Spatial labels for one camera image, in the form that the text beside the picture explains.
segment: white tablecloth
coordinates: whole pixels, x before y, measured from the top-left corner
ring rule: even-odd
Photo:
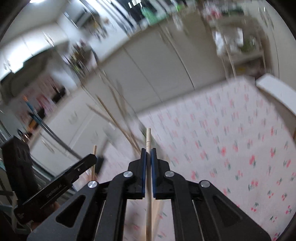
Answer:
[[[296,149],[274,106],[253,84],[241,78],[215,85],[139,119],[169,156],[171,170],[193,182],[209,180],[272,240],[279,237],[296,211]],[[107,152],[109,168],[120,159],[120,170],[127,169],[131,160],[120,153],[114,160],[115,149]],[[128,202],[124,240],[139,237],[145,208],[143,200]],[[174,239],[166,201],[155,240]]]

